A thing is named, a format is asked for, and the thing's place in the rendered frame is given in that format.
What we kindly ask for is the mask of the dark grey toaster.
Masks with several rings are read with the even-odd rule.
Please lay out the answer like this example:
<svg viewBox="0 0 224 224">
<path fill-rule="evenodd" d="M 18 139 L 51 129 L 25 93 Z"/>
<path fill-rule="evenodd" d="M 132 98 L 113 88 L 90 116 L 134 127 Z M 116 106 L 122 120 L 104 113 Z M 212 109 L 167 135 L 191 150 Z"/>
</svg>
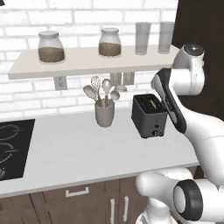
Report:
<svg viewBox="0 0 224 224">
<path fill-rule="evenodd" d="M 153 100 L 157 109 L 149 105 Z M 133 96 L 131 119 L 142 138 L 162 137 L 165 133 L 167 111 L 164 104 L 154 94 Z"/>
</svg>

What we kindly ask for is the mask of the grey utensil pot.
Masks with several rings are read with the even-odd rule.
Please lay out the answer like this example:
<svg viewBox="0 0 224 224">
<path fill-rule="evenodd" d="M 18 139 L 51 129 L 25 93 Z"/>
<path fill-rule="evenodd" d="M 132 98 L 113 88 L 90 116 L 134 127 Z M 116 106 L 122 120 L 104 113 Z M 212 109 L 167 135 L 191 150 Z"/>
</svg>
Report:
<svg viewBox="0 0 224 224">
<path fill-rule="evenodd" d="M 102 106 L 99 106 L 99 102 L 97 101 L 94 105 L 95 111 L 95 120 L 97 124 L 103 128 L 109 127 L 115 115 L 115 103 L 112 100 L 108 101 L 108 106 L 105 106 L 105 100 L 101 100 Z"/>
</svg>

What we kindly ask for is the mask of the pale wooden spoon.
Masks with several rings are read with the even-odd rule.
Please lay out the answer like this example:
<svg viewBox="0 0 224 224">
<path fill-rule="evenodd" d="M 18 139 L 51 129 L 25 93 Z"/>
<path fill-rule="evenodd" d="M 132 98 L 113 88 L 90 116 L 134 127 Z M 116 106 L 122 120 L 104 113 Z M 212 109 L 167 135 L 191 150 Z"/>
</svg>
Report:
<svg viewBox="0 0 224 224">
<path fill-rule="evenodd" d="M 96 96 L 96 92 L 94 91 L 94 89 L 90 85 L 86 85 L 83 88 L 83 91 L 89 98 L 95 100 L 95 102 L 98 106 L 100 106 L 100 103 L 98 102 L 98 99 L 97 99 L 97 96 Z"/>
<path fill-rule="evenodd" d="M 113 90 L 110 93 L 110 100 L 111 101 L 117 101 L 119 98 L 120 98 L 120 94 L 117 91 Z"/>
<path fill-rule="evenodd" d="M 110 81 L 110 79 L 104 79 L 102 81 L 102 89 L 105 93 L 105 107 L 108 106 L 108 94 L 109 94 L 109 90 L 112 88 L 112 83 Z"/>
</svg>

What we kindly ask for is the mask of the metal whisk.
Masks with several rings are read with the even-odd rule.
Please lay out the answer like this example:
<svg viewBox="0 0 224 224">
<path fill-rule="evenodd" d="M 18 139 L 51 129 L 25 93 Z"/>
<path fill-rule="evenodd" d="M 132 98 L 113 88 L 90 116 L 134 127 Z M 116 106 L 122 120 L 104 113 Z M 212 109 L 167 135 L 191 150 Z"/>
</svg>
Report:
<svg viewBox="0 0 224 224">
<path fill-rule="evenodd" d="M 98 101 L 100 101 L 101 100 L 101 97 L 100 97 L 101 81 L 100 81 L 100 78 L 97 75 L 94 75 L 91 78 L 91 85 L 92 85 L 92 88 L 94 89 L 94 91 L 97 94 Z"/>
</svg>

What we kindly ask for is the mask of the glass jar with brown contents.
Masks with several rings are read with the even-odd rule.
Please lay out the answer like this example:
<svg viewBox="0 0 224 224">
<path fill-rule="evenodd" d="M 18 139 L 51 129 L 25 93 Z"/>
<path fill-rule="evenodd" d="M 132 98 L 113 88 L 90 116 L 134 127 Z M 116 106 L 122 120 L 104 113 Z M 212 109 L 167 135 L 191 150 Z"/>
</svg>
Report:
<svg viewBox="0 0 224 224">
<path fill-rule="evenodd" d="M 64 47 L 57 31 L 41 31 L 38 36 L 38 56 L 41 62 L 58 63 L 65 59 Z"/>
<path fill-rule="evenodd" d="M 121 54 L 122 44 L 117 28 L 102 28 L 99 41 L 99 54 L 105 57 L 116 57 Z"/>
</svg>

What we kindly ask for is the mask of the brown cupboard door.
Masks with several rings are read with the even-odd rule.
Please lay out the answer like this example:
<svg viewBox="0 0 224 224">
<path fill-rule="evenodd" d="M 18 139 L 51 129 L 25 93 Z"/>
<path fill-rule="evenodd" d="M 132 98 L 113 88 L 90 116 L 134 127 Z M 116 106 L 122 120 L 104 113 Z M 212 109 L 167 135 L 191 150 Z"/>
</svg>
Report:
<svg viewBox="0 0 224 224">
<path fill-rule="evenodd" d="M 124 197 L 129 196 L 128 219 L 123 221 Z M 147 197 L 142 196 L 136 188 L 136 178 L 120 179 L 119 214 L 118 224 L 136 224 L 138 216 L 144 211 L 147 205 Z"/>
<path fill-rule="evenodd" d="M 110 180 L 108 182 L 108 224 L 110 224 L 110 200 L 115 199 L 115 224 L 118 224 L 119 214 L 120 180 Z"/>
<path fill-rule="evenodd" d="M 30 195 L 0 199 L 0 224 L 39 224 Z"/>
</svg>

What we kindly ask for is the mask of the clear drinking glass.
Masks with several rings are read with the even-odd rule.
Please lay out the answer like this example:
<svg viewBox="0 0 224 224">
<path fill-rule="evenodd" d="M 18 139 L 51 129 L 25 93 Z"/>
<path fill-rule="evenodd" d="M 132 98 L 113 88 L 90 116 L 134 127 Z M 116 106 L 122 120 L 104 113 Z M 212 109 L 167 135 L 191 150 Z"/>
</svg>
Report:
<svg viewBox="0 0 224 224">
<path fill-rule="evenodd" d="M 151 23 L 136 23 L 136 50 L 138 55 L 145 55 L 148 49 L 149 36 L 151 32 Z"/>
<path fill-rule="evenodd" d="M 158 49 L 159 53 L 169 53 L 172 43 L 172 34 L 174 29 L 173 22 L 161 22 L 159 30 Z"/>
</svg>

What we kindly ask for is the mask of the brown drawer front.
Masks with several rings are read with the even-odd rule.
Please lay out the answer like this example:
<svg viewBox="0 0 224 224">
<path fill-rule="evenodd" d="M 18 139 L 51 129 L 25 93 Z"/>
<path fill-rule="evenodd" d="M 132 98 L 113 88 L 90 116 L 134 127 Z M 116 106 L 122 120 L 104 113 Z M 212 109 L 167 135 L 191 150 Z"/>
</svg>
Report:
<svg viewBox="0 0 224 224">
<path fill-rule="evenodd" d="M 89 194 L 66 197 L 66 190 L 78 192 L 86 186 L 89 187 Z M 109 224 L 107 199 L 106 182 L 31 194 L 40 224 Z"/>
</svg>

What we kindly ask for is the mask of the black hob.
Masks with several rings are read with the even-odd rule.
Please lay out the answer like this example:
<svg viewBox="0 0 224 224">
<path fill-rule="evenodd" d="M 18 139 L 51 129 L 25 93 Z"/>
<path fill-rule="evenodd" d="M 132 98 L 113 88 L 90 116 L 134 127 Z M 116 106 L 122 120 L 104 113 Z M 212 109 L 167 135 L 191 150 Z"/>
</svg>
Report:
<svg viewBox="0 0 224 224">
<path fill-rule="evenodd" d="M 24 176 L 34 123 L 34 119 L 0 122 L 0 181 Z"/>
</svg>

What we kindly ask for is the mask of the dark brown tall cabinet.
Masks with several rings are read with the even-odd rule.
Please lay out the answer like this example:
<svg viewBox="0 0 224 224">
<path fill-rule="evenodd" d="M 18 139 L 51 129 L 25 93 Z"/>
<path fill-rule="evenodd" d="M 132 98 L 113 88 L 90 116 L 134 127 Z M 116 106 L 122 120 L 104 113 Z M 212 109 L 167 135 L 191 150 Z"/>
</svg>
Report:
<svg viewBox="0 0 224 224">
<path fill-rule="evenodd" d="M 203 47 L 205 86 L 199 95 L 180 96 L 190 110 L 224 121 L 224 0 L 178 0 L 172 44 Z"/>
</svg>

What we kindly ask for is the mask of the white wall outlet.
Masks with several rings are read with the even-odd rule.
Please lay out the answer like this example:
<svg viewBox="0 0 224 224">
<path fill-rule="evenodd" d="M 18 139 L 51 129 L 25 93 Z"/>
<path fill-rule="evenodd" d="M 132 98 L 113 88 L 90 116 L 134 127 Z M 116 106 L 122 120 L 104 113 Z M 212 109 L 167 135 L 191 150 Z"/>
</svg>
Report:
<svg viewBox="0 0 224 224">
<path fill-rule="evenodd" d="M 135 79 L 135 73 L 134 72 L 124 73 L 123 74 L 122 84 L 124 86 L 126 86 L 126 85 L 133 85 L 134 84 L 134 79 Z"/>
<path fill-rule="evenodd" d="M 110 81 L 113 86 L 120 85 L 122 83 L 122 74 L 121 73 L 111 73 Z"/>
<path fill-rule="evenodd" d="M 53 80 L 54 80 L 54 86 L 56 91 L 67 90 L 66 76 L 54 77 Z"/>
</svg>

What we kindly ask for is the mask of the white wall shelf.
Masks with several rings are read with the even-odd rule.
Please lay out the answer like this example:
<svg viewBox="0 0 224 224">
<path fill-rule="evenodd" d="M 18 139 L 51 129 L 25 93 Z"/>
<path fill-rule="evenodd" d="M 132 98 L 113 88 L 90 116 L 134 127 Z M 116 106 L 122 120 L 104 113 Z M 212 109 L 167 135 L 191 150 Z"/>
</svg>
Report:
<svg viewBox="0 0 224 224">
<path fill-rule="evenodd" d="M 169 67 L 178 51 L 172 45 L 169 54 L 160 54 L 156 45 L 150 45 L 146 55 L 136 55 L 134 46 L 124 46 L 121 56 L 105 58 L 98 54 L 97 47 L 68 48 L 65 50 L 65 61 L 44 64 L 39 61 L 37 50 L 26 50 L 20 53 L 8 77 L 10 80 L 19 80 L 158 70 Z"/>
</svg>

